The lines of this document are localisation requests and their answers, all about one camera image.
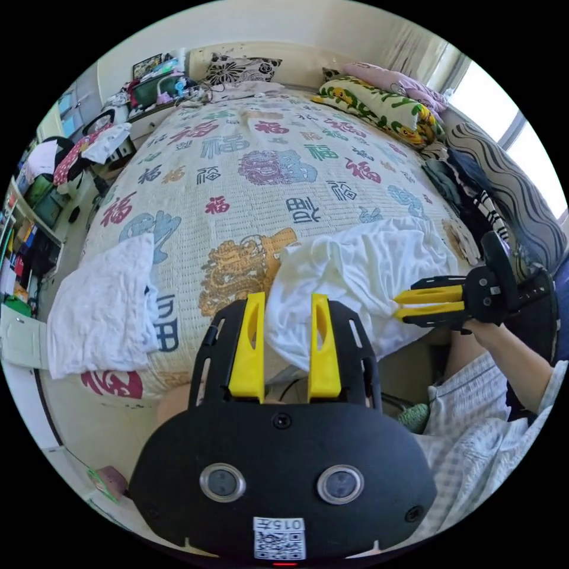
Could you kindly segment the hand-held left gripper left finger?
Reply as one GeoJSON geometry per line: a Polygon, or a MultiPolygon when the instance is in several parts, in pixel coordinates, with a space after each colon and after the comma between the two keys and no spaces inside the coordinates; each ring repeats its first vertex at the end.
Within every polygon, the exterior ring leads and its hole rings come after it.
{"type": "Polygon", "coordinates": [[[265,293],[248,295],[239,328],[228,389],[232,398],[263,403],[265,293]]]}

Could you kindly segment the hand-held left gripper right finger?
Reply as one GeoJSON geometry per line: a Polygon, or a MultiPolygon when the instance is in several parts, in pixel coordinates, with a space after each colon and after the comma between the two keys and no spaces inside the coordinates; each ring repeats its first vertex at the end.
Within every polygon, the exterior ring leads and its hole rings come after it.
{"type": "Polygon", "coordinates": [[[340,393],[341,379],[330,304],[326,295],[314,293],[311,296],[308,402],[337,399],[340,393]]]}

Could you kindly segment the person's right hand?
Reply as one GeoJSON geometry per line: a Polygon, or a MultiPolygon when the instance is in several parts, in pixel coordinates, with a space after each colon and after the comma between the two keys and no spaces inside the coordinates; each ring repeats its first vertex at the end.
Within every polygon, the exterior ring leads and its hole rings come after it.
{"type": "Polygon", "coordinates": [[[499,340],[501,326],[493,323],[479,322],[470,319],[462,325],[462,329],[474,335],[477,343],[484,350],[492,350],[499,340]]]}

